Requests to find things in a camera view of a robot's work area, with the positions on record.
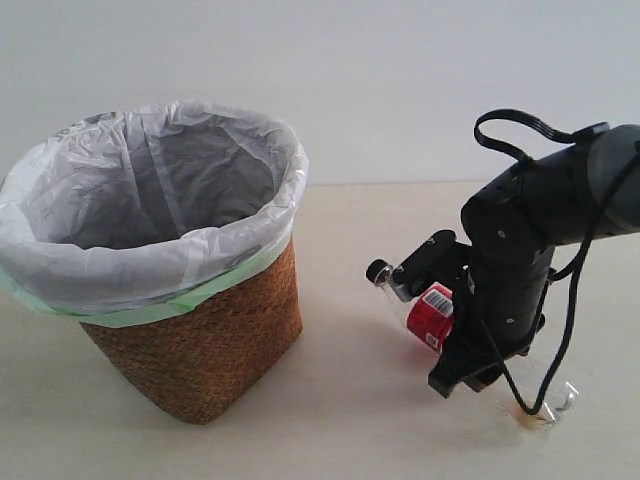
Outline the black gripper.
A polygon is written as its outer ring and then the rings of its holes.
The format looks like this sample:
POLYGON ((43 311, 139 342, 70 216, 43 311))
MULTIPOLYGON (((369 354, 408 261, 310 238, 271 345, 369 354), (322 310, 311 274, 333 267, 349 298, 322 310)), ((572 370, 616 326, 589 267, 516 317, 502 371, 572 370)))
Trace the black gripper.
POLYGON ((546 247, 520 259, 493 257, 459 241, 451 250, 455 321, 428 375, 428 385, 444 398, 461 383, 476 393, 485 390, 504 373, 496 360, 529 348, 555 253, 546 247))

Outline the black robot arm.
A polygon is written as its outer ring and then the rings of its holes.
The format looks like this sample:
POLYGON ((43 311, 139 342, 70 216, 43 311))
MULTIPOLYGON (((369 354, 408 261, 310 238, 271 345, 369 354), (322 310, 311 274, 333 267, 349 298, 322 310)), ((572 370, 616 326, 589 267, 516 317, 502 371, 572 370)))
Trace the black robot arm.
POLYGON ((639 230, 639 171, 605 193, 639 153, 639 128, 620 125, 531 166, 513 165, 462 207, 471 241, 454 286, 455 324, 428 384, 443 397, 464 383, 479 392, 524 356, 544 323, 540 301, 557 247, 639 230))

